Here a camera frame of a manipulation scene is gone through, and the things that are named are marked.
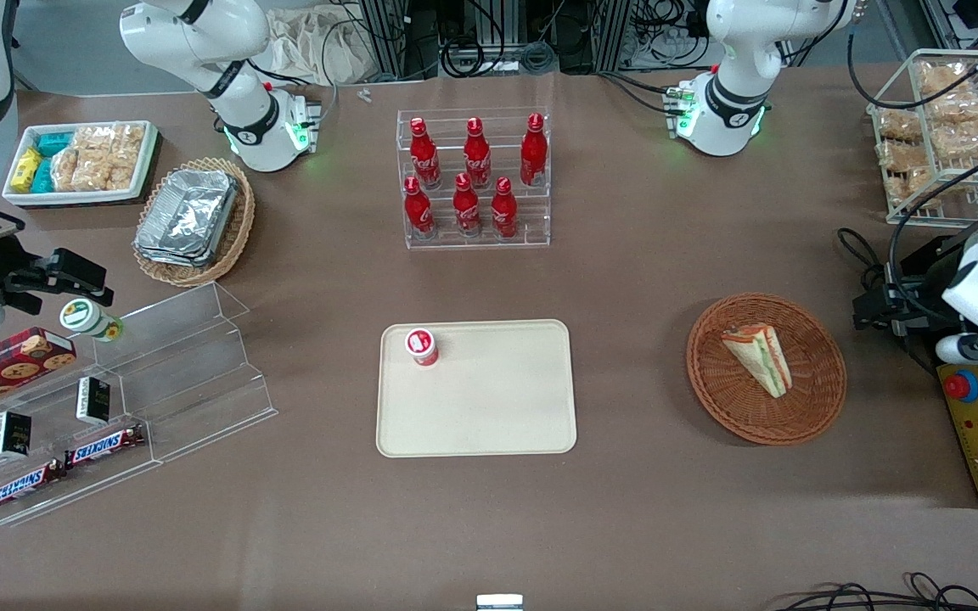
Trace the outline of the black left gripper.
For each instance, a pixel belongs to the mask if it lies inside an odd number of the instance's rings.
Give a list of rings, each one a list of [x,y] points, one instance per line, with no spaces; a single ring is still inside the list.
[[[963,332],[965,325],[940,294],[869,289],[852,301],[857,330],[885,330],[894,337],[941,337]]]

